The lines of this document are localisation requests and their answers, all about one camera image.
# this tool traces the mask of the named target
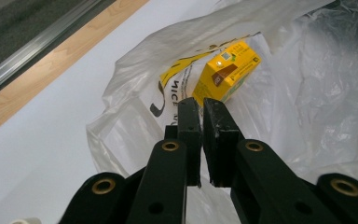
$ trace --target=plastic wrap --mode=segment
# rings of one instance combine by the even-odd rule
[[[240,2],[149,36],[117,62],[106,109],[87,127],[98,170],[128,176],[146,165],[169,123],[153,117],[145,98],[161,97],[158,76],[175,60],[249,35],[263,62],[227,102],[244,136],[268,143],[311,182],[333,172],[358,179],[358,1],[314,10],[326,3]],[[239,223],[229,190],[212,187],[201,163],[187,223]]]

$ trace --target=yellow package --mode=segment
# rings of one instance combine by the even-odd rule
[[[245,42],[229,46],[206,63],[193,97],[200,106],[205,97],[225,102],[260,62]]]

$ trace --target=clear plastic bag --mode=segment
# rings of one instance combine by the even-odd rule
[[[244,136],[268,143],[311,182],[332,172],[358,179],[358,1],[290,22],[326,3],[240,2],[149,36],[117,62],[106,109],[87,127],[98,170],[128,176],[146,165],[169,124],[147,101],[161,100],[159,75],[174,61],[248,35],[263,62],[227,102]],[[187,223],[238,223],[228,189],[212,187],[201,163],[202,188],[187,193]]]

